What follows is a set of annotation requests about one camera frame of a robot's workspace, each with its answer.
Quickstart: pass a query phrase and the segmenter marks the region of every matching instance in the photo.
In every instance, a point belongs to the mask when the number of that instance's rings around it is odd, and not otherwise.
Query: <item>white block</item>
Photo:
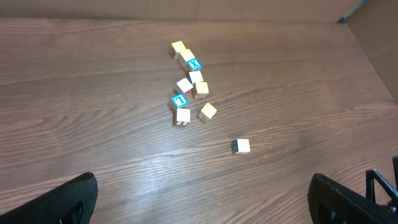
[[[244,154],[250,152],[250,143],[248,139],[237,139],[232,142],[232,151],[234,154]]]
[[[191,121],[191,110],[178,108],[175,115],[175,124],[186,126]]]
[[[193,85],[189,82],[187,78],[183,78],[175,84],[175,91],[177,93],[187,94],[193,88]]]
[[[192,85],[195,84],[196,82],[203,82],[203,77],[200,71],[190,72],[188,76]]]

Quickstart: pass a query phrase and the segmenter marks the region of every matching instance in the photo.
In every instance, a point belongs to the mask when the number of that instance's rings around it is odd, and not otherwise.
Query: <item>wooden table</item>
[[[187,128],[176,40],[210,88]],[[398,106],[344,24],[0,19],[0,49],[0,213],[86,171],[92,223],[309,223],[316,172],[393,182]]]

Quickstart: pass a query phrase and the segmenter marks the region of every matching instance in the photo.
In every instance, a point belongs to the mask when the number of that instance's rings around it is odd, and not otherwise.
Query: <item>wooden block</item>
[[[189,82],[189,80],[187,78],[183,78],[180,81],[178,81],[175,84],[175,91],[177,91],[177,93],[183,93],[185,95],[187,95],[191,89],[193,88],[193,85]]]
[[[193,55],[192,51],[190,49],[185,49],[180,51],[178,55],[178,62],[183,68],[187,68],[187,62],[194,59],[195,56]]]
[[[187,97],[185,97],[185,95],[182,93],[173,96],[170,101],[170,107],[174,111],[177,111],[177,109],[183,108],[184,106],[187,106],[188,104],[189,104],[189,101],[188,101]]]
[[[207,103],[199,112],[198,117],[204,121],[209,121],[217,112],[217,109],[211,104]]]
[[[250,143],[248,139],[237,139],[232,142],[232,152],[234,154],[244,154],[250,152]]]
[[[201,63],[197,58],[191,59],[187,62],[187,65],[184,69],[189,72],[199,71],[201,70]]]
[[[178,55],[181,51],[186,50],[184,43],[179,40],[177,42],[172,43],[172,48],[170,49],[170,55],[174,58],[174,60],[178,59]]]
[[[188,79],[192,83],[192,85],[196,82],[203,82],[203,77],[200,71],[190,72],[188,74]]]
[[[178,108],[175,113],[175,125],[186,126],[191,121],[190,109]]]
[[[196,82],[193,86],[194,99],[203,99],[209,95],[209,88],[207,82]]]

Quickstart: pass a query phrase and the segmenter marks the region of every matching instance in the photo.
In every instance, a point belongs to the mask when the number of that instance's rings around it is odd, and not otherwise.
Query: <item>table surface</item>
[[[186,128],[177,40],[210,89]],[[394,182],[398,106],[344,24],[0,19],[0,49],[0,213],[86,171],[92,223],[308,223],[314,173]]]

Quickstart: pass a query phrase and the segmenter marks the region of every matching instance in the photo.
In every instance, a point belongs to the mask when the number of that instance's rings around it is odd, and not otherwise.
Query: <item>wall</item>
[[[348,25],[398,100],[397,0],[372,0],[348,19]]]
[[[335,22],[361,0],[0,0],[0,17]]]

